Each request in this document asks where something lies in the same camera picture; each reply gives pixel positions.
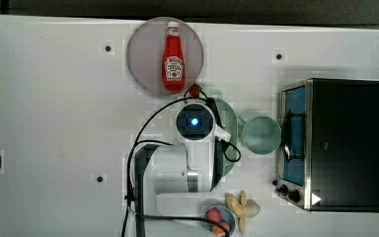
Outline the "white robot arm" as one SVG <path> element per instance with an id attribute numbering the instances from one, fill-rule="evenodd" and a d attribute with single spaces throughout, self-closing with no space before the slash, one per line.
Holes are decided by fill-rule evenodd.
<path id="1" fill-rule="evenodd" d="M 146 144 L 134 155 L 135 208 L 156 215 L 160 194 L 208 193 L 224 176 L 224 154 L 231 133 L 219 117 L 216 102 L 182 106 L 174 121 L 178 142 Z"/>

